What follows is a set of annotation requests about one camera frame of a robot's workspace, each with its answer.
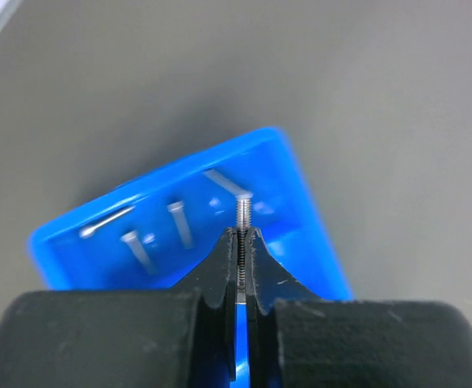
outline screw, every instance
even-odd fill
[[[139,241],[137,232],[135,230],[131,230],[128,233],[123,234],[121,236],[121,241],[129,246],[130,251],[132,251],[133,255],[136,256],[137,261],[141,263],[141,265],[150,275],[153,275],[156,272],[155,266],[146,253],[145,248]]]
[[[188,220],[186,220],[186,215],[184,214],[184,202],[179,200],[178,202],[169,204],[168,212],[170,212],[175,219],[175,224],[179,230],[180,239],[184,247],[187,249],[193,248],[193,238],[189,230]]]
[[[238,230],[238,293],[236,302],[245,304],[245,237],[251,227],[252,193],[244,192],[237,197],[236,228]]]
[[[98,222],[97,224],[88,225],[88,226],[82,228],[80,230],[80,237],[81,238],[89,238],[90,236],[92,236],[95,233],[95,231],[97,229],[101,228],[102,226],[105,226],[107,223],[112,222],[112,221],[116,220],[117,218],[119,218],[121,216],[124,216],[126,213],[129,213],[134,209],[135,209],[135,206],[129,206],[127,208],[121,209],[121,210],[111,214],[110,216],[108,216],[104,220]]]
[[[230,192],[233,196],[239,197],[244,196],[248,193],[247,191],[240,188],[236,183],[228,180],[225,176],[223,176],[216,170],[211,169],[204,171],[204,175],[211,179],[218,186]]]

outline threaded shaft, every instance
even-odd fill
[[[245,301],[245,237],[251,226],[251,196],[238,197],[236,208],[236,227],[238,229],[238,300]]]

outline blue container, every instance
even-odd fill
[[[174,285],[235,225],[234,195],[202,174],[215,169],[254,193],[252,225],[268,250],[320,297],[348,300],[352,293],[319,221],[288,140],[277,129],[258,129],[150,172],[41,226],[30,245],[53,289],[156,289]],[[181,243],[167,205],[182,200],[194,247]],[[83,226],[128,205],[130,213],[80,238]],[[157,271],[141,266],[120,236],[136,230]],[[248,385],[244,307],[238,307],[237,381]]]

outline gray surface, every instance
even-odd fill
[[[286,128],[359,297],[472,319],[472,2],[26,0],[0,35],[0,313],[38,225]]]

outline metal screw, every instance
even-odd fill
[[[204,175],[211,179],[218,186],[230,192],[233,196],[244,196],[248,193],[246,190],[243,190],[236,183],[228,180],[225,176],[223,176],[216,170],[211,169],[204,171]]]
[[[155,266],[146,253],[145,248],[139,241],[137,232],[135,230],[131,230],[128,233],[123,234],[121,236],[121,241],[129,246],[130,251],[132,251],[133,255],[136,256],[137,261],[141,263],[141,265],[150,275],[153,275],[156,272]]]
[[[107,218],[105,218],[102,221],[98,222],[97,224],[88,225],[88,226],[82,228],[80,230],[80,237],[81,238],[89,238],[90,236],[92,236],[95,233],[95,231],[97,229],[101,228],[102,226],[105,226],[109,222],[112,222],[112,221],[116,220],[117,218],[119,218],[121,216],[124,216],[126,213],[129,213],[134,209],[135,209],[135,206],[129,206],[127,208],[123,208],[123,209],[118,210],[117,212],[111,214],[110,216],[108,216]]]
[[[180,239],[184,247],[187,249],[193,248],[193,237],[189,230],[188,220],[186,220],[186,215],[184,214],[184,202],[179,200],[178,202],[169,204],[168,211],[175,219],[175,224],[179,230]]]
[[[237,197],[236,227],[238,230],[238,293],[236,302],[245,304],[245,237],[251,227],[252,193],[245,192]]]

